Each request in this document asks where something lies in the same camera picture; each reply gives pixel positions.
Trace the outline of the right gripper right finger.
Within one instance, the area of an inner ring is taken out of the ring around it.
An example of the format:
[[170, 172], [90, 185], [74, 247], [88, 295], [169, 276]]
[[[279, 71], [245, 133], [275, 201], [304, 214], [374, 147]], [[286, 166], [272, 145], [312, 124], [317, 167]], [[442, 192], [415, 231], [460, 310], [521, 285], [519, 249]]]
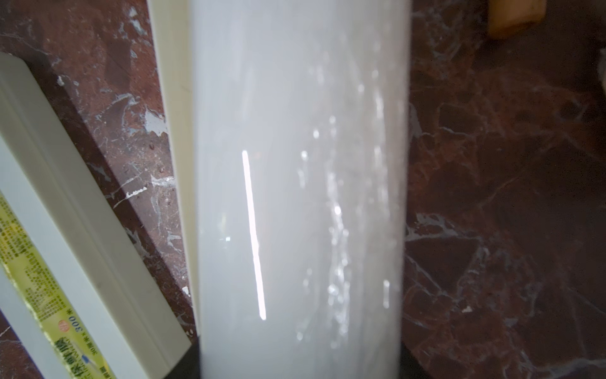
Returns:
[[429, 373], [422, 367], [419, 361], [404, 343], [400, 348], [400, 379], [431, 379]]

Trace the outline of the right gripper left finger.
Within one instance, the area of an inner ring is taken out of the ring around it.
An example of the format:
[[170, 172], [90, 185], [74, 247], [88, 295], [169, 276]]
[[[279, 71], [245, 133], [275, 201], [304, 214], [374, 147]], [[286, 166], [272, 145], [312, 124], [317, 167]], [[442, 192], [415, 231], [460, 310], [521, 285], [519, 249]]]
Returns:
[[200, 341], [196, 339], [165, 379], [201, 379]]

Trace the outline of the cream dispenser lid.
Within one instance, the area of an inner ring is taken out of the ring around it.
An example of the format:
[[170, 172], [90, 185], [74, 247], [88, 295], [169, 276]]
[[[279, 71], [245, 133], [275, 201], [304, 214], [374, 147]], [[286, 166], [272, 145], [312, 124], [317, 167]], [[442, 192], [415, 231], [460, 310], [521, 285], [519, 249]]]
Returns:
[[68, 378], [163, 378], [189, 338], [26, 63], [1, 56], [1, 309]]

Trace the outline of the plastic wrap roll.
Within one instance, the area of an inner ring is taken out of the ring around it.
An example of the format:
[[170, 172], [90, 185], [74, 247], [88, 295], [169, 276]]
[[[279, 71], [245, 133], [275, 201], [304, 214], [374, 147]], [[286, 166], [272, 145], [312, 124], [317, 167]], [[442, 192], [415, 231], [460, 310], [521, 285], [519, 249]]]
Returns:
[[399, 377], [410, 2], [191, 10], [203, 377]]

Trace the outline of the cream wrap dispenser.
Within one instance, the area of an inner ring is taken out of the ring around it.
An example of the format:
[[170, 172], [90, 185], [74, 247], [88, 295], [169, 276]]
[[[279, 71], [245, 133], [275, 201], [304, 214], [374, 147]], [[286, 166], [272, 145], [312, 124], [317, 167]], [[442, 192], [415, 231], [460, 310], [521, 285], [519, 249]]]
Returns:
[[195, 207], [193, 135], [193, 58], [190, 2], [148, 2], [151, 32], [181, 221], [195, 325], [198, 312], [197, 220]]

